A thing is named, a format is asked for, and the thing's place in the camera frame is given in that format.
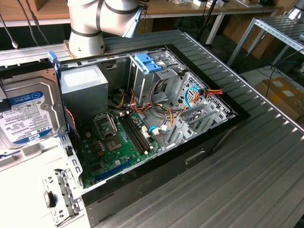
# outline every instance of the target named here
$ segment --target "hard drive label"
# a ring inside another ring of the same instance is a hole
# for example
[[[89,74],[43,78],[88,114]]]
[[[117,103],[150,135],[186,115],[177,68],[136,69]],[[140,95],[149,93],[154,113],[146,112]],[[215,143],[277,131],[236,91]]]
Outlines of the hard drive label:
[[[52,131],[43,92],[36,91],[9,98],[11,110],[0,113],[0,127],[15,144],[24,144]]]

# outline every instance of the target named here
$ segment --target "green motherboard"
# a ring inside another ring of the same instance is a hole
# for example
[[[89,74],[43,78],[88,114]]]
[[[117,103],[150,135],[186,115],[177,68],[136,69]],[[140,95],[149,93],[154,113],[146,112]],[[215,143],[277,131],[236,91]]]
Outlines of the green motherboard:
[[[135,131],[143,134],[141,127],[144,124],[137,113],[128,115],[128,124],[126,118],[107,117],[92,120],[78,129],[81,141],[77,146],[77,155],[83,168],[81,177],[84,188],[162,151],[162,147],[152,137],[141,137],[145,140],[142,144],[149,145],[149,151],[141,150],[141,144],[133,134]]]

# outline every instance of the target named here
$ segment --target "wooden table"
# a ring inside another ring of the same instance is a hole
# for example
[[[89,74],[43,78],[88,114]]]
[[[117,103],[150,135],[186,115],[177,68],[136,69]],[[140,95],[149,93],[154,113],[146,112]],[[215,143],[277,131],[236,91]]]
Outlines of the wooden table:
[[[198,7],[192,3],[188,3],[187,5],[177,5],[170,1],[159,2],[151,0],[147,5],[147,19],[201,16],[204,12],[204,7]],[[280,7],[247,8],[234,0],[230,0],[230,2],[226,2],[223,7],[215,8],[213,10],[212,15],[217,15],[217,19],[207,39],[207,44],[212,43],[224,16],[227,14],[272,12],[271,16],[275,16],[279,9]],[[21,9],[0,6],[0,12],[8,27],[28,25]],[[35,14],[41,25],[70,23],[68,6],[65,0],[48,0]],[[31,18],[29,12],[27,12],[27,15],[28,18]],[[32,25],[35,25],[34,21],[31,20],[30,22]]]

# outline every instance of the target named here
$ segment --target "ram slot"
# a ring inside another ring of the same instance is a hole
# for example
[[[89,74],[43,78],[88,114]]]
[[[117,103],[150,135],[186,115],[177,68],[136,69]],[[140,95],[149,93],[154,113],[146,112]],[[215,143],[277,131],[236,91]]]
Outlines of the ram slot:
[[[144,147],[140,144],[140,142],[136,139],[135,134],[132,132],[132,129],[128,126],[127,122],[125,119],[120,119],[120,123],[122,124],[124,130],[126,131],[127,135],[129,136],[129,138],[131,139],[131,141],[133,142],[133,144],[136,146],[138,152],[140,154],[144,153]]]
[[[136,135],[136,138],[140,141],[141,145],[144,147],[145,151],[150,151],[150,146],[144,139],[143,135],[139,132],[137,127],[135,126],[133,120],[131,118],[127,118],[127,123],[129,124],[130,128],[133,130],[133,132]]]
[[[130,117],[120,119],[120,123],[141,155],[143,155],[145,151],[151,150]]]

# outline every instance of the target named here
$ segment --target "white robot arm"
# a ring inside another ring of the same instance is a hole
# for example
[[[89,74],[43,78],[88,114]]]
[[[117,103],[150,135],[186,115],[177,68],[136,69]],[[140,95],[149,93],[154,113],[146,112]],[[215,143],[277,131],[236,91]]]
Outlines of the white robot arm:
[[[101,31],[131,38],[141,17],[138,0],[68,0],[69,49],[76,57],[104,53]]]
[[[304,0],[299,0],[296,5],[288,12],[288,18],[301,23],[304,19]]]

